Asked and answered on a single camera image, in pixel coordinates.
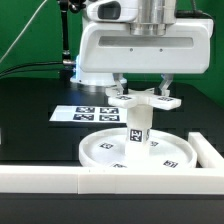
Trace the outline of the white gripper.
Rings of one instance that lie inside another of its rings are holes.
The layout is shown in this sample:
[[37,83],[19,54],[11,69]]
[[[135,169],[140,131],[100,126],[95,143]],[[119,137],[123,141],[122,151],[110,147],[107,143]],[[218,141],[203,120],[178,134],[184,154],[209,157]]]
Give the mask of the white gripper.
[[[178,19],[163,36],[136,36],[126,23],[91,23],[83,31],[79,66],[85,72],[114,73],[116,95],[123,94],[120,73],[203,73],[210,62],[210,19]],[[169,96],[173,74],[162,74],[162,96]]]

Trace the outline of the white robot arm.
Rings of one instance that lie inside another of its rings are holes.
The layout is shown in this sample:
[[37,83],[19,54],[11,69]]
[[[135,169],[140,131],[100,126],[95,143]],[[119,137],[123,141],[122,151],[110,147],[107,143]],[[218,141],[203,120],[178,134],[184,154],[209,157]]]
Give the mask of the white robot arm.
[[128,73],[202,74],[210,62],[214,22],[178,0],[87,0],[83,32],[70,81],[97,91],[123,89]]

